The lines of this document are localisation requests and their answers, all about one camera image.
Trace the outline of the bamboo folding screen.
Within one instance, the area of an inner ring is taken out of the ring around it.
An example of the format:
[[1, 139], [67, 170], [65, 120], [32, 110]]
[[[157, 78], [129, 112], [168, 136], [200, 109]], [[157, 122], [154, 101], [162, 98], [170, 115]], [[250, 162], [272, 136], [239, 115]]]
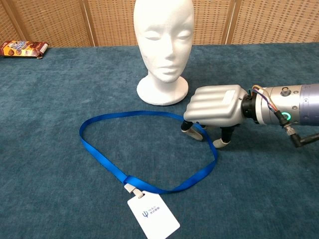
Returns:
[[[319, 0], [192, 0], [196, 45], [319, 42]], [[0, 44], [136, 45], [135, 0], [0, 0]]]

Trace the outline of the white foam mannequin head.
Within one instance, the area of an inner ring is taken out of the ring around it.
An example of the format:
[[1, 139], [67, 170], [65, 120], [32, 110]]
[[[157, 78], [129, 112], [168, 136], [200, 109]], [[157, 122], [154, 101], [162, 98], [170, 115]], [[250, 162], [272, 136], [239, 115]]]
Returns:
[[192, 48], [192, 0], [136, 0], [134, 30], [148, 70], [137, 85], [141, 100], [169, 106], [183, 100], [188, 82], [182, 77]]

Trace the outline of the teal carpet table mat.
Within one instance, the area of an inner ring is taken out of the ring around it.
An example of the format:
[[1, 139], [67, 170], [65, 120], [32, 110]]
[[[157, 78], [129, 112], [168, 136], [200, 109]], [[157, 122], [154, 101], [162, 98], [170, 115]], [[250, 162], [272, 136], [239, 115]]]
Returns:
[[[152, 106], [137, 47], [50, 48], [0, 57], [0, 239], [145, 239], [123, 184], [85, 150], [81, 124], [137, 110], [184, 113], [206, 85], [319, 83], [319, 43], [194, 46], [187, 97]], [[295, 148], [278, 125], [248, 119], [214, 170], [162, 196], [169, 239], [319, 239], [319, 142]]]

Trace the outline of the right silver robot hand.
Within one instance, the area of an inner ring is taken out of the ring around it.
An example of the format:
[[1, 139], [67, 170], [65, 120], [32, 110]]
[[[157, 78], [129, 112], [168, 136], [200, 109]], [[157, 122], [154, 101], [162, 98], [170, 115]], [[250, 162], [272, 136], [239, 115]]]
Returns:
[[227, 146], [235, 127], [245, 119], [241, 105], [247, 95], [240, 85], [197, 88], [183, 114], [181, 131], [196, 140], [202, 140], [203, 136], [191, 128], [194, 123], [202, 127], [220, 127], [221, 137], [213, 145], [216, 148]]

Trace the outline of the blue lanyard with white badge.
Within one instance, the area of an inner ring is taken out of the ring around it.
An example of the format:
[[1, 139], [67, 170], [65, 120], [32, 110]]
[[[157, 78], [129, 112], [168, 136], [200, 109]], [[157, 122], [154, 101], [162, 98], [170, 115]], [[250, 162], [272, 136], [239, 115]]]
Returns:
[[87, 143], [84, 138], [81, 138], [86, 150], [123, 183], [124, 188], [129, 193], [134, 193], [135, 196], [129, 199], [127, 203], [148, 239], [166, 239], [180, 227], [179, 222], [160, 195], [184, 191], [194, 186], [208, 176], [217, 163], [217, 150], [212, 144], [207, 132], [200, 123], [195, 123], [195, 127], [201, 131], [206, 138], [214, 160], [172, 190], [163, 190], [139, 178], [126, 175], [92, 145]]

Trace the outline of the brown cookie box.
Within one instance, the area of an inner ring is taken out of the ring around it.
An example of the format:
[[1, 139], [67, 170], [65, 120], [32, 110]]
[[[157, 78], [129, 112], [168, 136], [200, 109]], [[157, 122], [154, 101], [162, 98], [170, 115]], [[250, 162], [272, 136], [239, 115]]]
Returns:
[[34, 41], [5, 41], [0, 46], [0, 56], [4, 57], [35, 57], [41, 59], [49, 44]]

